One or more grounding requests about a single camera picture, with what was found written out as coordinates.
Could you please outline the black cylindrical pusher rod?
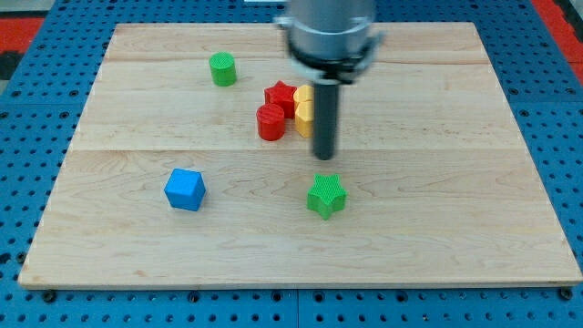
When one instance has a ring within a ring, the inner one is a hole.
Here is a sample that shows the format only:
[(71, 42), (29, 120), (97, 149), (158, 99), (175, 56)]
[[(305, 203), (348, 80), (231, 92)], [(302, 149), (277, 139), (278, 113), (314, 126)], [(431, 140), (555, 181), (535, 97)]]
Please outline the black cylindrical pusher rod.
[(336, 149), (340, 87), (314, 84), (312, 153), (329, 160)]

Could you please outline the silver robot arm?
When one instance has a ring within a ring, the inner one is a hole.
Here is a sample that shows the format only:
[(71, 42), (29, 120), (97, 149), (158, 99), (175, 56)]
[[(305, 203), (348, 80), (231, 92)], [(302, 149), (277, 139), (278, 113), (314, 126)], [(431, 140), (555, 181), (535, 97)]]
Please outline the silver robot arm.
[(373, 63), (385, 32), (372, 32), (371, 0), (290, 0), (274, 23), (283, 30), (292, 66), (312, 82), (312, 154), (332, 159), (340, 96)]

